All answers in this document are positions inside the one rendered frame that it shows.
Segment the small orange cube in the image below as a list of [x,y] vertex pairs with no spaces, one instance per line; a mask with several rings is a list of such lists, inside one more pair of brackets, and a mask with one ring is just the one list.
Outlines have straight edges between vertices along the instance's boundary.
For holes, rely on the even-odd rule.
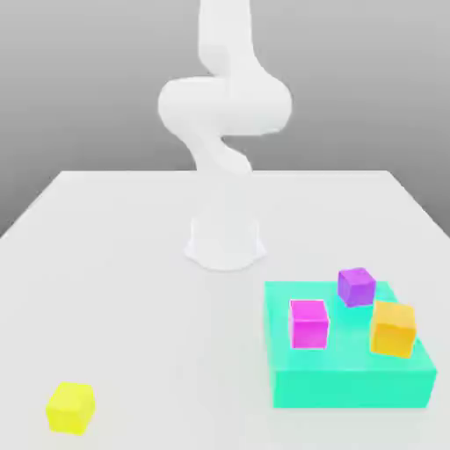
[[412,306],[375,301],[370,323],[370,351],[385,356],[409,359],[417,336]]

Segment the large turquoise box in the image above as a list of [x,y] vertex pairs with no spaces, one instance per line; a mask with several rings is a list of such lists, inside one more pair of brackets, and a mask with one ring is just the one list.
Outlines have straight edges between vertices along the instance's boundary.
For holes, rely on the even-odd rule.
[[[322,300],[330,317],[323,350],[294,349],[288,330],[292,299]],[[276,408],[424,408],[437,375],[417,340],[408,359],[372,353],[370,306],[347,308],[335,281],[267,281],[264,329]]]

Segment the small purple cube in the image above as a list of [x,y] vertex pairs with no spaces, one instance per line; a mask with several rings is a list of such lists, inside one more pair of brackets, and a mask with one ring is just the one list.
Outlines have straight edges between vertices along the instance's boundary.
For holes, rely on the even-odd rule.
[[337,294],[347,308],[372,305],[375,278],[363,267],[341,270],[337,279]]

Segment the small magenta cube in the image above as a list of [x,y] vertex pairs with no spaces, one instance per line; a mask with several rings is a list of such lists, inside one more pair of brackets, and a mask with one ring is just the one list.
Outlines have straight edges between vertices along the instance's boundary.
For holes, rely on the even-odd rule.
[[291,299],[288,330],[292,348],[324,350],[330,331],[330,318],[324,299]]

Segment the small yellow cube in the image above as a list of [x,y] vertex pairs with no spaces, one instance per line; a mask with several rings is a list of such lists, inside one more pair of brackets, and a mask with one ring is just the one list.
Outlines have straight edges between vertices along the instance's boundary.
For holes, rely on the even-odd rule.
[[95,397],[91,385],[63,381],[46,406],[49,429],[83,435],[95,412]]

